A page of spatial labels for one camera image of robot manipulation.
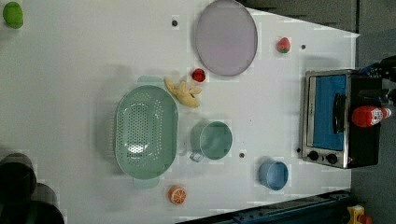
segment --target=blue cup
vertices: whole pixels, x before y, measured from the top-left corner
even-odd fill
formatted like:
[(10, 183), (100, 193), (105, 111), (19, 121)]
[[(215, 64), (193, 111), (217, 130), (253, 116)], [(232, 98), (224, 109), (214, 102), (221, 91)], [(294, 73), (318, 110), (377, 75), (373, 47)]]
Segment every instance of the blue cup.
[(265, 161), (259, 169), (260, 182), (272, 190), (280, 190), (288, 182), (289, 171), (281, 161)]

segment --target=round plate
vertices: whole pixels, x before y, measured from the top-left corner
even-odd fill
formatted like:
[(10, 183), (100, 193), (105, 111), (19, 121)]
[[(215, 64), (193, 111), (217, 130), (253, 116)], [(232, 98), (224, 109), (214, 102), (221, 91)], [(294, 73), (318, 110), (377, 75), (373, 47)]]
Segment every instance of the round plate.
[(234, 0), (218, 0), (202, 13), (195, 45), (203, 64), (222, 76), (243, 73), (257, 51), (257, 29), (250, 13)]
[(142, 86), (126, 94), (116, 120), (115, 152), (123, 172), (136, 179), (163, 174), (177, 151), (177, 106), (162, 88)]

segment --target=white table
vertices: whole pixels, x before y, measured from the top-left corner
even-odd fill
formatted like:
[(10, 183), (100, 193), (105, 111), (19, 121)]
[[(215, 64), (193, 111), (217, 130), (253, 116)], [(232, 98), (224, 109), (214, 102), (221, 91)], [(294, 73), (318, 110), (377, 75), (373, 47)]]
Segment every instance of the white table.
[[(112, 148), (117, 103), (142, 75), (178, 81), (203, 68), (191, 40), (209, 3), (24, 1), (22, 30), (0, 31), (2, 156), (19, 151), (32, 159), (67, 223), (174, 223), (350, 187), (349, 170), (302, 161), (295, 149), (305, 71), (354, 67), (357, 36), (256, 10), (250, 10), (259, 32), (253, 65), (231, 78), (206, 70), (202, 105), (178, 107), (177, 157), (159, 185), (136, 189), (121, 172)], [(282, 36), (292, 45), (287, 55), (275, 49)], [(226, 158), (189, 159), (189, 132), (201, 118), (230, 125)], [(265, 157), (290, 169), (281, 191), (257, 182)], [(188, 193), (181, 206), (165, 197), (174, 184)]]

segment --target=mug handle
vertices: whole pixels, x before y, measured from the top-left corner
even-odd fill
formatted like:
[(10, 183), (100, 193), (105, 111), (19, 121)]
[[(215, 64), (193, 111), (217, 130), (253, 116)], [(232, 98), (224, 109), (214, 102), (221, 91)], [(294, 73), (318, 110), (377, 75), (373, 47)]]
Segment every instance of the mug handle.
[(204, 158), (204, 155), (202, 155), (199, 152), (192, 152), (190, 155), (190, 159), (195, 162), (200, 162), (203, 158)]

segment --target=toy fruit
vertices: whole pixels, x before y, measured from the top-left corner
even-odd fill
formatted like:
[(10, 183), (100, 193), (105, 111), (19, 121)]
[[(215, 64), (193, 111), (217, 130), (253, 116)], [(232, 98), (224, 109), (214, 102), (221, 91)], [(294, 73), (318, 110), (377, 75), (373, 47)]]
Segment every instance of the toy fruit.
[(277, 42), (276, 46), (277, 51), (280, 53), (287, 53), (290, 50), (290, 42), (286, 37), (283, 37), (282, 39)]
[(202, 90), (198, 87), (191, 87), (187, 90), (186, 81), (181, 81), (180, 85), (176, 87), (174, 83), (169, 79), (165, 78), (165, 85), (168, 90), (176, 96), (178, 101), (189, 107), (198, 107), (199, 101), (195, 99), (194, 94), (199, 94)]
[(201, 68), (197, 68), (192, 72), (192, 79), (197, 82), (203, 82), (205, 80), (205, 71)]
[(174, 204), (183, 204), (186, 200), (186, 190), (179, 186), (173, 186), (169, 189), (168, 199)]
[(21, 6), (16, 2), (6, 4), (3, 10), (3, 18), (6, 24), (14, 29), (23, 26), (23, 12)]

